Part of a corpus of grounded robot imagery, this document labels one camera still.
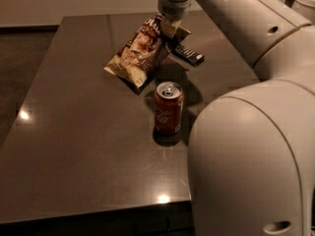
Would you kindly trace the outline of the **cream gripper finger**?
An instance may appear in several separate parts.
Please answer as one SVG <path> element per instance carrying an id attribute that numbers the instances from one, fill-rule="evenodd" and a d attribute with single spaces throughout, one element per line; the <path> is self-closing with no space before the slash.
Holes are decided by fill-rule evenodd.
<path id="1" fill-rule="evenodd" d="M 180 21 L 172 21 L 170 19 L 164 18 L 160 23 L 160 27 L 166 37 L 173 38 L 180 24 Z"/>

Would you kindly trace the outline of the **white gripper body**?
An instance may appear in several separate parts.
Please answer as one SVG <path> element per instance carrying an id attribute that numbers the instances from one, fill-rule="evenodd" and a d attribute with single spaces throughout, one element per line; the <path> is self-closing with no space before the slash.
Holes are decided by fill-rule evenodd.
<path id="1" fill-rule="evenodd" d="M 157 0 L 158 11 L 171 21 L 180 21 L 189 11 L 192 0 Z"/>

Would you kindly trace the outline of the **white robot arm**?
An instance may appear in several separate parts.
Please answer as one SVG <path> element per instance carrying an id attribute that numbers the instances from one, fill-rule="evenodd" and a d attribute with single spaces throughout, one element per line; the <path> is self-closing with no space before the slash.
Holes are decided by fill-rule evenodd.
<path id="1" fill-rule="evenodd" d="M 314 26 L 279 0 L 158 0 L 173 35 L 197 2 L 259 78 L 191 130 L 198 236 L 314 236 Z"/>

